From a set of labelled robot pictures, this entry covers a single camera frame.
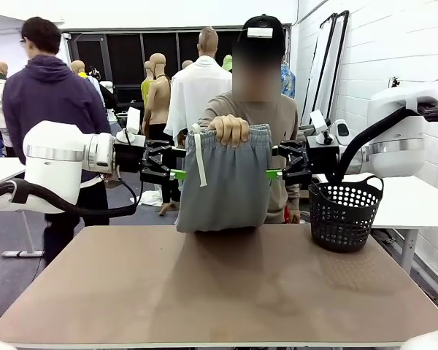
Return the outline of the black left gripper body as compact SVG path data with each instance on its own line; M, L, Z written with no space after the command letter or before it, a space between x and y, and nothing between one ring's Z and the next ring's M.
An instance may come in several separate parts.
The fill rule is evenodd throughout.
M114 166L121 172L139 173L144 147L114 144Z

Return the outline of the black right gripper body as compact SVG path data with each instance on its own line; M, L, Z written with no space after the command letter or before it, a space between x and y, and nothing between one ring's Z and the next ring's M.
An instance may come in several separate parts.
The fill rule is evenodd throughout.
M330 174L337 169L338 146L337 145L307 145L309 169L313 175Z

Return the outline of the person's right hand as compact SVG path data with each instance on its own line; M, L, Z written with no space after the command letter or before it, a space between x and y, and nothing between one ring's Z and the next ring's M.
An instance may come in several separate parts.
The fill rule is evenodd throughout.
M247 142L250 135L248 121L232 114L215 117L208 129L216 132L216 138L221 144L230 144L232 147Z

